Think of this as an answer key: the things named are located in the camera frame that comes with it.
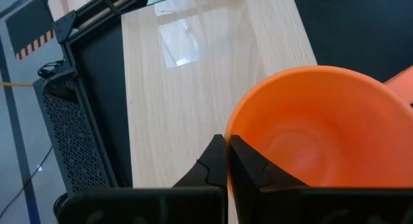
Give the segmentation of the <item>black table frame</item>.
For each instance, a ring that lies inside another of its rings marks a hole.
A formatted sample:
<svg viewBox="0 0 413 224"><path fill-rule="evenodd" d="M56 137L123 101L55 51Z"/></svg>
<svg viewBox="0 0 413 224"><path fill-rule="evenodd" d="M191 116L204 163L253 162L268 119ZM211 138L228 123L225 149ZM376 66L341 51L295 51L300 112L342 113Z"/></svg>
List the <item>black table frame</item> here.
<svg viewBox="0 0 413 224"><path fill-rule="evenodd" d="M45 90L81 105L120 187L133 185L121 15L147 1L91 0L53 23L64 61Z"/></svg>

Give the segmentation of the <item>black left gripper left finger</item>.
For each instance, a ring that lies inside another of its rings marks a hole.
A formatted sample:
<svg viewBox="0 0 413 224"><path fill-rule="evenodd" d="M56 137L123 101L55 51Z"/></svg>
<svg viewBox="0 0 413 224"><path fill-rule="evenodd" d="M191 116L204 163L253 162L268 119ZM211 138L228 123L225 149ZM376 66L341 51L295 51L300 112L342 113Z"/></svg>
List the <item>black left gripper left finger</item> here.
<svg viewBox="0 0 413 224"><path fill-rule="evenodd" d="M213 136L194 166L174 187L227 187L227 144L221 134Z"/></svg>

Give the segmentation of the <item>large hazard striped black mat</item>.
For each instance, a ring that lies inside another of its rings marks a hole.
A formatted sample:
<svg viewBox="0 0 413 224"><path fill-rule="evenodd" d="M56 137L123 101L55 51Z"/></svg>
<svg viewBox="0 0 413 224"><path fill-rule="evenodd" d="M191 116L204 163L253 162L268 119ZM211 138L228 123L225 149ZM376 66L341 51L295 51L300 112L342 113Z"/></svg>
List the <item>large hazard striped black mat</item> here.
<svg viewBox="0 0 413 224"><path fill-rule="evenodd" d="M20 61L55 37L48 0L31 0L6 19L14 57Z"/></svg>

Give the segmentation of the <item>light wooden shelf board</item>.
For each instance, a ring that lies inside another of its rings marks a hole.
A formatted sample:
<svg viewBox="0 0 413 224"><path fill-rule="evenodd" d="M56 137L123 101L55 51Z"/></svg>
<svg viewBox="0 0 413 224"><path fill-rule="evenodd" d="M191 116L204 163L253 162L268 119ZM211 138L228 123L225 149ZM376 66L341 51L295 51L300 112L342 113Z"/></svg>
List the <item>light wooden shelf board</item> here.
<svg viewBox="0 0 413 224"><path fill-rule="evenodd" d="M316 63L294 0L164 0L121 26L135 188L176 184L251 88Z"/></svg>

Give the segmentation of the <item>wooden side board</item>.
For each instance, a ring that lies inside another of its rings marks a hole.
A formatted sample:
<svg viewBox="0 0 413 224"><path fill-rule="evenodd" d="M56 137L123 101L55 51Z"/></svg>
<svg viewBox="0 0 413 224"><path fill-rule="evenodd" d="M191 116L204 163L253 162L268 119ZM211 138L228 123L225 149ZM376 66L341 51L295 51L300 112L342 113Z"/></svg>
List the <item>wooden side board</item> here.
<svg viewBox="0 0 413 224"><path fill-rule="evenodd" d="M57 21L67 13L77 10L91 0L48 0L47 5L50 9L52 19Z"/></svg>

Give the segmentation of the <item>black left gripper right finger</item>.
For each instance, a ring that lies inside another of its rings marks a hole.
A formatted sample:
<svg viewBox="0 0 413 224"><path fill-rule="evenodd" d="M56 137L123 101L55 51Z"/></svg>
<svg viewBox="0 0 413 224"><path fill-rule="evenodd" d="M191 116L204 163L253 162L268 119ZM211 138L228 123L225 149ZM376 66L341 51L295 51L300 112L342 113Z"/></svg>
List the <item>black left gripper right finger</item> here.
<svg viewBox="0 0 413 224"><path fill-rule="evenodd" d="M239 224L299 224L297 188L308 185L285 172L240 136L230 138L230 180Z"/></svg>

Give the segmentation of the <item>orange plastic mug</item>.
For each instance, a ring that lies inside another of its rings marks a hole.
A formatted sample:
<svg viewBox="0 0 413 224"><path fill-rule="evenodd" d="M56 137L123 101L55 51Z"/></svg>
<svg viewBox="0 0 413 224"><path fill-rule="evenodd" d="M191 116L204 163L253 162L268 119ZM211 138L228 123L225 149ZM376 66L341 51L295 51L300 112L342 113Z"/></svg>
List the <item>orange plastic mug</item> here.
<svg viewBox="0 0 413 224"><path fill-rule="evenodd" d="M246 93L240 136L308 185L299 224L413 224L413 66L386 83L334 66L279 72Z"/></svg>

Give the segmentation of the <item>black perforated computer case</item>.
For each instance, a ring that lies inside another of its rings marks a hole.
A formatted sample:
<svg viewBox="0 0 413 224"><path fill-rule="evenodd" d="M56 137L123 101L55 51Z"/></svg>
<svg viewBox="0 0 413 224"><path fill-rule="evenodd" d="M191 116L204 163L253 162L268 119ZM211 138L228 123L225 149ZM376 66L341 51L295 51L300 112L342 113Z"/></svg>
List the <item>black perforated computer case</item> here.
<svg viewBox="0 0 413 224"><path fill-rule="evenodd" d="M65 83L67 96L44 89L46 79L34 82L34 90L69 195L93 188L117 187L106 150L94 131L79 97L77 83Z"/></svg>

